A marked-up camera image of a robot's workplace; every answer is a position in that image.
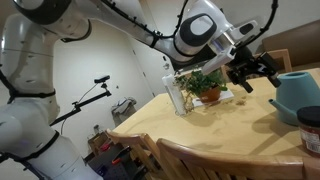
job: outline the green leaves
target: green leaves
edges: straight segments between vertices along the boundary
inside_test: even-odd
[[[200,70],[192,71],[189,78],[180,76],[176,77],[175,80],[181,89],[185,89],[196,96],[217,86],[220,87],[221,91],[228,90],[220,70],[215,70],[208,75],[203,75]]]

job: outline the wooden chair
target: wooden chair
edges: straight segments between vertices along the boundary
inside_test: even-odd
[[[159,139],[161,161],[172,179],[320,179],[320,160],[296,156],[204,152]]]
[[[283,67],[286,73],[292,72],[291,60],[288,49],[279,49],[267,52],[275,61],[283,61]]]
[[[279,49],[279,50],[274,50],[274,51],[268,51],[267,52],[276,62],[278,61],[282,61],[283,66],[281,65],[281,63],[278,63],[280,65],[280,67],[284,68],[284,72],[288,73],[288,72],[292,72],[292,66],[291,66],[291,60],[290,60],[290,55],[289,55],[289,51],[288,49]],[[254,58],[257,58],[260,54],[255,54],[253,55]],[[224,76],[224,78],[229,81],[229,78],[227,76],[227,70],[228,67],[226,66],[222,66],[221,67],[221,71],[222,74]],[[252,78],[257,78],[259,77],[258,75],[251,75],[248,77],[248,79],[252,79]]]
[[[95,156],[101,154],[100,147],[108,143],[110,140],[105,132],[97,133],[94,137],[88,140],[88,144]]]
[[[149,171],[146,175],[147,179],[169,179],[159,163],[160,151],[148,134],[119,134],[109,129],[106,133],[115,144],[121,143],[124,147],[131,147],[132,159],[138,158],[147,167]]]

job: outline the white wall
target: white wall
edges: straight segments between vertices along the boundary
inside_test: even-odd
[[[259,27],[267,22],[272,0],[222,0],[221,5],[228,21],[238,24],[248,19],[257,19]],[[320,19],[319,0],[279,0],[279,8],[270,30],[249,46],[259,50],[261,39],[279,32]]]
[[[29,170],[23,171],[24,166],[12,160],[5,161],[0,164],[0,179],[1,180],[37,180],[38,178]]]
[[[14,8],[13,1],[0,1],[0,34],[2,35],[2,27],[9,14],[18,13]]]
[[[145,23],[150,30],[159,30],[164,35],[173,34],[178,21],[176,16],[180,13],[183,0],[140,0],[140,5],[145,16]],[[130,36],[128,36],[128,40],[154,96],[166,93],[162,77],[174,73],[169,57]],[[163,66],[166,63],[169,64],[169,69],[164,69]]]
[[[137,109],[152,99],[126,35],[112,27],[94,22],[88,39],[67,44],[59,41],[54,55],[54,85],[61,115],[73,108],[71,103],[94,85],[95,78],[111,77],[107,84],[112,96],[84,106],[82,112],[64,125],[63,135],[71,138],[83,156],[88,154],[87,137],[93,133],[95,124],[101,129],[114,128],[110,109],[121,97],[135,98]],[[84,100],[103,92],[98,85]]]

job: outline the black cable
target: black cable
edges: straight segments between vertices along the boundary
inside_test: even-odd
[[[273,22],[273,19],[276,15],[277,12],[277,8],[279,7],[278,4],[278,0],[273,0],[273,3],[271,5],[271,15],[269,17],[268,22],[266,23],[266,25],[262,28],[260,28],[260,32],[257,35],[253,35],[251,37],[249,37],[246,41],[244,41],[243,43],[241,43],[235,50],[235,52],[238,52],[239,50],[241,50],[242,48],[246,47],[247,45],[251,44],[253,41],[257,40],[262,34],[264,34],[266,31],[269,30],[270,25]]]
[[[182,9],[180,11],[180,14],[178,15],[178,18],[179,18],[178,19],[178,24],[176,25],[176,29],[174,30],[173,34],[171,36],[167,36],[167,37],[166,36],[162,36],[162,38],[173,38],[177,34],[177,32],[178,32],[178,30],[180,28],[181,22],[182,22],[184,9],[186,8],[186,5],[188,4],[188,1],[189,0],[185,0],[184,3],[183,3]]]
[[[108,0],[102,0],[102,2],[107,5],[109,8],[111,8],[114,12],[116,12],[118,15],[120,15],[121,17],[127,19],[128,21],[132,22],[133,24],[135,24],[136,26],[140,27],[141,29],[143,29],[144,31],[148,32],[149,34],[151,34],[153,37],[155,38],[158,38],[158,39],[168,39],[168,38],[173,38],[180,25],[181,25],[181,22],[182,22],[182,17],[183,17],[183,12],[184,12],[184,9],[187,5],[189,0],[185,0],[184,1],[184,4],[183,4],[183,7],[181,9],[181,12],[180,12],[180,15],[178,15],[179,17],[179,20],[178,20],[178,24],[176,26],[176,29],[174,31],[174,33],[170,36],[163,36],[162,33],[160,32],[156,32],[156,31],[151,31],[150,29],[147,28],[147,25],[146,24],[142,24],[142,23],[139,23],[136,19],[136,17],[133,17],[131,18],[128,14],[126,14],[125,12],[121,11],[119,8],[116,7],[116,3],[111,3],[109,2]]]
[[[93,88],[95,88],[96,86],[98,85],[98,83],[96,83],[92,88],[90,88],[86,93],[84,93],[84,95],[79,99],[79,101],[77,101],[77,103],[80,103],[82,101],[82,99],[90,92],[92,91]],[[64,126],[64,123],[67,121],[68,118],[66,118],[63,122],[62,122],[62,125],[61,125],[61,129],[60,129],[60,134],[62,135],[62,132],[63,132],[63,126]]]

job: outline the wooden table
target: wooden table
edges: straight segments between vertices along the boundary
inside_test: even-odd
[[[320,85],[320,69],[308,70]],[[267,78],[249,80],[251,94],[228,84],[234,97],[214,106],[195,108],[179,117],[168,94],[151,100],[124,123],[118,133],[148,133],[196,149],[235,154],[309,156],[302,148],[298,127],[276,119],[268,103],[276,89]]]

